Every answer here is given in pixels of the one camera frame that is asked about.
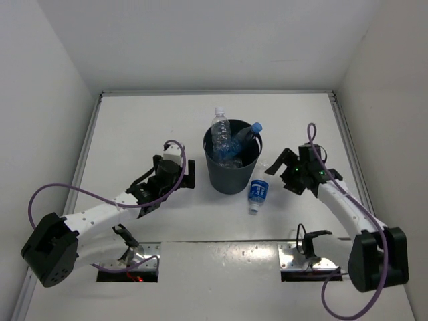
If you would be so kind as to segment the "white cap blue label bottle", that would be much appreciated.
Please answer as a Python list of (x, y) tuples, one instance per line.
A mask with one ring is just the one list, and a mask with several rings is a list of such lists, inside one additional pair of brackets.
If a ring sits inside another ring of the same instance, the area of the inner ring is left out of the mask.
[(249, 212), (251, 214), (258, 213), (265, 203), (270, 186), (270, 176), (265, 173), (268, 167), (265, 161), (261, 161), (254, 168), (248, 193)]

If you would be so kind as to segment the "blue cap water bottle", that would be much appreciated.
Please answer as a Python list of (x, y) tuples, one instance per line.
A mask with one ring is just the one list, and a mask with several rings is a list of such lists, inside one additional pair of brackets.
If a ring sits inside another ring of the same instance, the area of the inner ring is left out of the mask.
[(256, 135), (263, 130), (260, 123), (255, 122), (240, 130), (231, 138), (230, 154), (232, 157), (238, 156), (243, 152), (256, 138)]

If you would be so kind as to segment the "clear unlabelled plastic bottle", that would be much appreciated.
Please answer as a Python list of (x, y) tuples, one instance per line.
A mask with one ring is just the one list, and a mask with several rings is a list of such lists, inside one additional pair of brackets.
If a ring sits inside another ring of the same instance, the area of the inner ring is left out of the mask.
[(215, 117), (211, 122), (211, 140), (215, 160), (222, 164), (228, 163), (231, 160), (231, 129), (222, 107), (215, 107)]

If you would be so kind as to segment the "clear bottle orange blue label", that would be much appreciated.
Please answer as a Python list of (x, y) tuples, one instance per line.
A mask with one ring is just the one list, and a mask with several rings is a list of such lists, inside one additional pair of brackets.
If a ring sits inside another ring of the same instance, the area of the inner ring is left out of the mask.
[(234, 157), (227, 160), (221, 160), (219, 165), (228, 169), (238, 169), (243, 166), (243, 163), (240, 158)]

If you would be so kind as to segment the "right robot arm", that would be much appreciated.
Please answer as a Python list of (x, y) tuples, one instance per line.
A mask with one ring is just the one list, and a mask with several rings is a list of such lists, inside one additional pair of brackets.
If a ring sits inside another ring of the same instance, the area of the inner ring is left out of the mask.
[(342, 175), (327, 169), (316, 153), (321, 146), (304, 144), (299, 153), (285, 148), (276, 161), (265, 170), (274, 175), (284, 165), (280, 175), (284, 188), (301, 195), (309, 190), (339, 220), (352, 245), (347, 246), (327, 230), (306, 233), (301, 242), (306, 259), (325, 257), (346, 270), (359, 292), (377, 289), (381, 276), (384, 286), (406, 284), (409, 280), (407, 238), (399, 227), (388, 227), (365, 213), (365, 208), (348, 190)]

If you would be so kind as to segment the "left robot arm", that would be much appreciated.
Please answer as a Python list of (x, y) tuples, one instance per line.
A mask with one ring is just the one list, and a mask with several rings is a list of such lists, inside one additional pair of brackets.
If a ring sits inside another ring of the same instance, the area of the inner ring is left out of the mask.
[(50, 288), (73, 270), (95, 264), (123, 273), (144, 263), (139, 242), (125, 227), (157, 210), (176, 189), (195, 187), (195, 161), (182, 165), (164, 156), (113, 200), (71, 215), (44, 216), (21, 250), (41, 284)]

